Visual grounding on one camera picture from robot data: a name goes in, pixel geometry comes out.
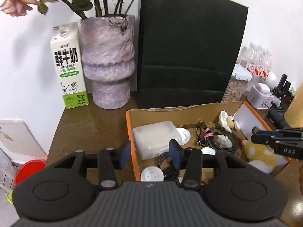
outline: wooden table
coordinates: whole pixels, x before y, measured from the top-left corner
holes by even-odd
[[[107,147],[117,148],[128,140],[125,111],[137,108],[134,93],[130,101],[117,110],[104,110],[97,107],[88,94],[89,105],[65,109],[49,151],[47,164],[61,159],[77,149],[87,154],[97,153]],[[256,110],[272,130],[275,126],[266,117],[267,110]],[[123,171],[117,171],[119,182],[133,181],[134,173],[129,160]],[[97,170],[89,169],[87,179],[97,183]],[[290,227],[303,226],[303,196],[300,194],[299,172],[296,160],[292,160],[277,176],[288,190],[288,203],[281,219]]]

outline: yellow fuzzy toy with white spots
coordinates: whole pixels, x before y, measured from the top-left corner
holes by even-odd
[[[263,144],[256,144],[249,140],[244,143],[244,152],[249,164],[267,174],[271,173],[277,165],[277,156]]]

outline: white milk carton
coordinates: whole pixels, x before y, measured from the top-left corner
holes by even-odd
[[[78,39],[78,23],[53,28],[51,49],[66,108],[88,104]]]

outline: bottle label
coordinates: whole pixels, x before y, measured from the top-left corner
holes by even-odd
[[[247,65],[247,61],[241,59],[241,61],[240,61],[240,66],[243,66],[244,68],[246,68],[246,65]]]
[[[263,70],[264,70],[264,66],[258,64],[257,67],[255,68],[255,75],[261,76]]]
[[[246,69],[251,72],[251,74],[253,75],[254,74],[254,71],[255,71],[255,65],[252,64],[252,63],[247,63],[247,66],[246,66]]]
[[[264,70],[262,72],[262,77],[267,78],[269,72],[270,72],[270,68],[269,67],[264,67]]]

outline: purple marbled vase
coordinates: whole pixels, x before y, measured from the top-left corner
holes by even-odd
[[[135,70],[134,20],[128,15],[81,21],[83,71],[92,80],[93,100],[101,108],[117,109],[129,100],[128,77]]]

